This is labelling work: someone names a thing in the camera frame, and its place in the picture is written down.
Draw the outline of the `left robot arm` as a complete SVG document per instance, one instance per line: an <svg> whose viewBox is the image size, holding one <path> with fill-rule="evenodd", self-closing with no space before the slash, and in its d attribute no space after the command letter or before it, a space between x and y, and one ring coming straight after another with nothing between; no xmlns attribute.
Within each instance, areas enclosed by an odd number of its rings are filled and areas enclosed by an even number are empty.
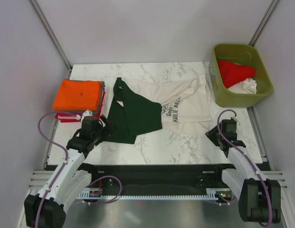
<svg viewBox="0 0 295 228"><path fill-rule="evenodd" d="M81 127L63 148L65 156L36 195L24 201L26 225L30 228L61 228L66 214L78 195L88 186L98 185L100 176L81 169L88 154L115 131L101 115L84 115Z"/></svg>

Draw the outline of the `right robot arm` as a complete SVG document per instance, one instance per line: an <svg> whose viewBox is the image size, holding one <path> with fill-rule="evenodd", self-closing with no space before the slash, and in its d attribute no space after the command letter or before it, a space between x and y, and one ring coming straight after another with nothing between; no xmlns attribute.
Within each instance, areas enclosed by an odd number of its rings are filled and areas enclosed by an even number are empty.
<svg viewBox="0 0 295 228"><path fill-rule="evenodd" d="M206 133L207 138L233 164L213 175L214 184L228 186L238 200L238 210L244 222L267 226L281 221L281 186L269 179L251 160L246 145L237 138L236 121L225 119Z"/></svg>

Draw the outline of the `white and green t shirt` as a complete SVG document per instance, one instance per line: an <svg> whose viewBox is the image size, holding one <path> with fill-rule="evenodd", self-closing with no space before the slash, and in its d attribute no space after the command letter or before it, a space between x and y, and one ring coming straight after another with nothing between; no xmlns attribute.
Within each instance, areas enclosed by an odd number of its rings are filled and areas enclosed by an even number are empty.
<svg viewBox="0 0 295 228"><path fill-rule="evenodd" d="M116 130L107 141L134 144L138 135L161 129L200 137L211 120L210 99L205 76L155 84L118 77L108 113Z"/></svg>

